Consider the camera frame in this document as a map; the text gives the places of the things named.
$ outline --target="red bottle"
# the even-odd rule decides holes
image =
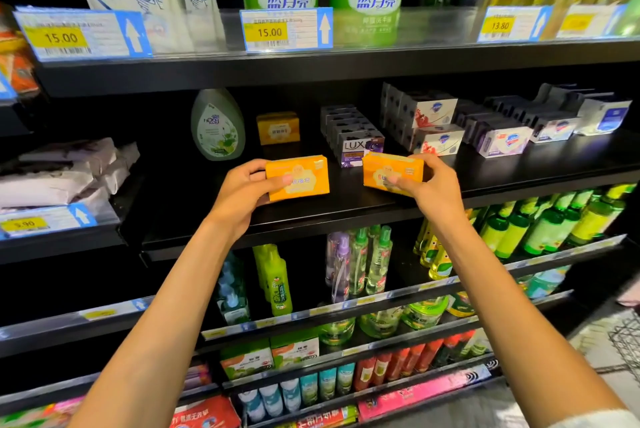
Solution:
[[[371,376],[373,376],[373,368],[376,365],[376,358],[363,359],[356,364],[356,373],[353,376],[353,389],[362,391],[369,387]]]
[[[429,365],[431,364],[431,361],[435,357],[436,352],[438,351],[438,349],[440,348],[443,342],[444,342],[444,339],[437,339],[437,340],[434,340],[433,342],[429,342],[425,346],[424,350],[422,351],[422,354],[420,355],[420,359],[418,359],[418,364],[415,365],[416,371],[418,372],[427,371],[427,369],[429,368]]]
[[[402,371],[402,366],[408,355],[409,348],[394,352],[393,356],[391,356],[391,362],[389,362],[389,366],[387,366],[388,381],[400,379],[400,371]]]
[[[376,360],[376,366],[373,369],[373,377],[371,378],[371,383],[374,386],[379,386],[380,384],[382,384],[382,381],[385,380],[387,368],[389,366],[389,362],[391,362],[392,356],[393,352],[389,352],[388,354],[380,354],[378,356],[378,359]]]
[[[422,351],[424,350],[424,346],[425,345],[426,344],[424,344],[424,343],[421,343],[420,345],[414,345],[409,350],[409,356],[404,361],[404,366],[402,366],[402,371],[400,371],[400,376],[408,377],[408,376],[412,375],[413,368],[418,363],[418,359],[420,359],[420,355],[421,355]]]

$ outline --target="forearm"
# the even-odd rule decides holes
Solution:
[[[438,224],[438,232],[532,428],[599,409],[624,408],[524,295],[466,219]]]
[[[205,219],[70,428],[169,426],[228,247],[224,228]]]

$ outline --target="hand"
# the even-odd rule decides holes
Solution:
[[[264,172],[267,161],[254,159],[236,166],[220,187],[207,220],[220,224],[230,235],[229,247],[246,232],[255,208],[269,202],[267,194],[291,183],[291,175],[268,179]]]
[[[433,171],[433,177],[422,183],[397,176],[390,176],[388,181],[410,193],[420,211],[434,222],[436,227],[438,224],[460,219],[467,221],[456,171],[431,153],[412,155],[409,158],[424,160]]]

